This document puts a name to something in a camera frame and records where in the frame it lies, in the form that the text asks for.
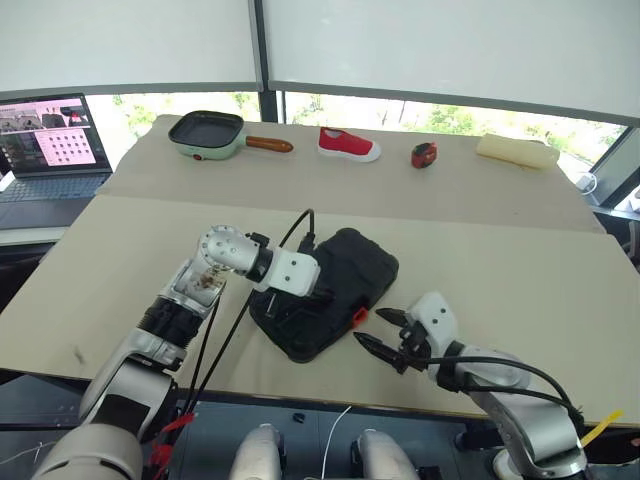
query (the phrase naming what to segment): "frying pan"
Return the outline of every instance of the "frying pan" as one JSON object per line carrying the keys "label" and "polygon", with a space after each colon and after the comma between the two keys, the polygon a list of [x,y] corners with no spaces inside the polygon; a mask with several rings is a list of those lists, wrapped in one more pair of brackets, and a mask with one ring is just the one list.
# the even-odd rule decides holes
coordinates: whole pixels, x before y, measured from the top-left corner
{"label": "frying pan", "polygon": [[247,136],[242,132],[244,120],[230,113],[197,110],[187,113],[169,130],[169,139],[178,151],[196,160],[224,160],[240,145],[290,152],[293,145],[284,140]]}

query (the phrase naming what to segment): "table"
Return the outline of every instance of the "table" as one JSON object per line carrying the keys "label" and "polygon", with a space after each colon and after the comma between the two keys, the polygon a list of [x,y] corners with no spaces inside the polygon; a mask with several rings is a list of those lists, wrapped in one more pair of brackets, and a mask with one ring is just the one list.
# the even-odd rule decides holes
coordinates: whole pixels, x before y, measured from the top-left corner
{"label": "table", "polygon": [[55,243],[68,227],[16,228],[0,230],[0,247]]}
{"label": "table", "polygon": [[[358,164],[318,153],[318,127],[245,123],[252,135],[295,145],[280,154],[244,147],[226,161],[180,155],[167,132],[180,117],[163,115],[124,156],[102,194],[372,217],[441,220],[603,233],[582,196],[555,167],[536,171],[475,154],[477,137],[354,130],[377,141],[379,160]],[[424,170],[412,148],[438,144]]]}
{"label": "table", "polygon": [[[267,208],[98,196],[0,316],[0,366],[93,377],[210,224],[233,224],[277,241],[295,218],[291,211]],[[462,340],[516,353],[548,371],[584,406],[588,421],[622,408],[621,423],[640,423],[640,277],[612,237],[317,215],[320,240],[344,226],[359,229],[400,262],[398,279],[379,306],[404,307],[440,290],[458,317]],[[206,364],[248,291],[245,279],[229,278]],[[399,342],[397,328],[375,315],[359,329],[391,345]],[[183,387],[201,335],[177,376]],[[290,362],[248,317],[207,389],[481,413],[464,395],[446,392],[417,372],[398,375],[350,335],[311,363]]]}

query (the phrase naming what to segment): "power cord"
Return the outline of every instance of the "power cord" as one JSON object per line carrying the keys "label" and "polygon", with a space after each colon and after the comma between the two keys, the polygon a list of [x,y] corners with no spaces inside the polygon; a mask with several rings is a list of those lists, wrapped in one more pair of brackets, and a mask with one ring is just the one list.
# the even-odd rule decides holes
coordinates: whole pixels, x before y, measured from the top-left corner
{"label": "power cord", "polygon": [[531,365],[527,365],[526,363],[519,362],[517,360],[510,360],[507,358],[496,358],[496,357],[441,357],[441,358],[430,358],[426,360],[427,365],[446,365],[446,364],[457,364],[457,363],[493,363],[499,365],[508,365],[510,367],[515,367],[521,370],[525,370],[527,372],[531,372],[534,375],[542,378],[546,382],[548,382],[560,395],[560,398],[554,397],[553,395],[548,395],[542,392],[536,392],[535,390],[527,390],[524,388],[516,388],[516,387],[497,387],[497,386],[474,386],[474,385],[464,385],[461,388],[461,391],[464,393],[469,392],[495,392],[495,393],[510,393],[514,395],[524,395],[528,397],[541,398],[543,400],[547,400],[549,402],[556,403],[567,409],[569,413],[569,417],[573,422],[573,425],[576,428],[576,431],[579,435],[582,435],[584,432],[584,416],[576,407],[573,406],[567,392],[560,386],[558,381],[554,379],[548,373],[540,370],[539,368],[532,367]]}
{"label": "power cord", "polygon": [[15,455],[9,457],[9,458],[5,458],[4,460],[0,461],[0,465],[5,465],[9,462],[14,461],[17,458],[20,458],[23,455],[26,455],[27,453],[31,453],[31,452],[35,452],[35,451],[40,451],[40,449],[42,448],[46,448],[46,447],[50,447],[51,445],[55,445],[56,443],[58,443],[58,441],[54,441],[54,442],[47,442],[47,443],[42,443],[40,442],[40,445],[38,445],[37,447],[33,447],[33,448],[29,448],[27,450],[23,450],[19,453],[16,453]]}
{"label": "power cord", "polygon": [[216,318],[216,314],[218,313],[219,305],[220,305],[220,297],[218,297],[218,299],[216,300],[216,304],[214,305],[213,311],[211,312],[211,316],[209,317],[209,323],[207,324],[207,329],[204,332],[202,345],[200,345],[200,351],[198,352],[198,360],[196,361],[196,366],[193,371],[193,376],[191,377],[191,385],[189,385],[189,392],[187,394],[187,399],[184,402],[185,407],[191,403],[191,399],[193,398],[196,382],[198,381],[198,375],[200,374],[200,367],[202,365],[202,360],[204,358],[204,352],[207,349],[207,341],[209,340],[209,333],[211,332],[211,327],[213,326],[213,320]]}
{"label": "power cord", "polygon": [[519,362],[517,360],[510,360],[508,358],[496,358],[496,357],[440,357],[440,358],[430,358],[426,361],[427,365],[443,365],[443,364],[456,364],[456,363],[493,363],[498,365],[507,365],[510,367],[515,367],[520,370],[526,370],[527,372],[531,372],[534,375],[545,380],[549,385],[551,385],[560,398],[566,402],[571,404],[571,400],[569,400],[569,396],[567,392],[560,386],[560,383],[553,378],[548,373],[540,370],[539,368],[532,367],[531,365],[527,365],[526,363]]}
{"label": "power cord", "polygon": [[333,437],[333,431],[336,429],[336,425],[338,425],[338,422],[342,420],[342,417],[344,417],[349,410],[351,410],[351,405],[344,409],[344,411],[338,416],[338,418],[336,418],[336,421],[333,422],[333,425],[331,426],[331,430],[329,431],[329,438],[327,439],[327,446],[324,449],[324,457],[322,458],[322,475],[320,476],[321,480],[324,480],[324,473],[327,467],[327,454],[329,453],[329,445],[331,445],[331,437]]}
{"label": "power cord", "polygon": [[315,236],[316,233],[316,214],[313,211],[312,208],[307,208],[304,212],[302,212],[302,214],[298,217],[298,219],[293,223],[293,225],[291,225],[291,228],[289,229],[289,231],[287,233],[285,233],[284,237],[282,237],[282,240],[280,241],[280,244],[278,245],[279,247],[284,247],[284,244],[287,243],[287,240],[289,240],[289,237],[291,236],[291,234],[293,232],[295,232],[296,228],[298,228],[298,225],[300,225],[300,223],[305,219],[305,217],[309,217],[309,233],[311,235]]}
{"label": "power cord", "polygon": [[233,334],[236,333],[236,330],[238,329],[238,325],[240,325],[240,320],[242,320],[242,317],[247,311],[247,308],[249,307],[249,303],[251,302],[252,297],[253,297],[253,290],[251,291],[251,293],[249,293],[249,296],[247,297],[244,304],[242,305],[242,308],[240,309],[238,316],[233,322],[233,326],[231,327],[231,330],[229,330],[227,337],[224,339],[224,343],[220,347],[220,350],[218,351],[216,358],[213,360],[213,363],[209,367],[207,374],[202,379],[202,382],[200,382],[200,387],[198,388],[198,391],[194,395],[193,400],[191,401],[191,404],[186,405],[185,413],[192,413],[193,410],[196,408],[196,405],[198,404],[198,400],[200,399],[200,396],[202,395],[202,392],[204,391],[205,386],[207,385],[207,383],[209,383],[209,380],[211,379],[211,376],[213,375],[214,370],[218,366],[218,363],[220,363],[220,360],[222,359],[222,355],[224,355],[225,350],[229,346],[229,343],[231,342],[231,338],[233,337]]}

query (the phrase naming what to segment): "white shoe sole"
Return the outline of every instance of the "white shoe sole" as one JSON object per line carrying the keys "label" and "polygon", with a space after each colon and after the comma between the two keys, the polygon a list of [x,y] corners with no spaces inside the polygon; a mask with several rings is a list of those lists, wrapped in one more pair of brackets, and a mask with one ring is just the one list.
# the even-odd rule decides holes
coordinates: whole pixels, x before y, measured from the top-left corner
{"label": "white shoe sole", "polygon": [[377,160],[382,153],[380,145],[376,142],[372,143],[373,145],[371,146],[371,150],[369,150],[369,153],[366,155],[356,155],[354,153],[341,152],[339,150],[327,150],[326,148],[322,148],[320,145],[318,145],[318,152],[328,157],[342,157],[358,163],[370,163]]}

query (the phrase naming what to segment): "white roller blind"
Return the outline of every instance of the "white roller blind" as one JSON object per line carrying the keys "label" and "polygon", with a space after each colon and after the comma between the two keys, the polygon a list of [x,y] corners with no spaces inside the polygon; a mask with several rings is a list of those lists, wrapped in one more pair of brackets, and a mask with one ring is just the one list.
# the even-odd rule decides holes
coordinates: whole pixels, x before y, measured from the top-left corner
{"label": "white roller blind", "polygon": [[0,0],[0,91],[250,83],[247,0]]}
{"label": "white roller blind", "polygon": [[270,84],[640,117],[639,0],[265,0]]}

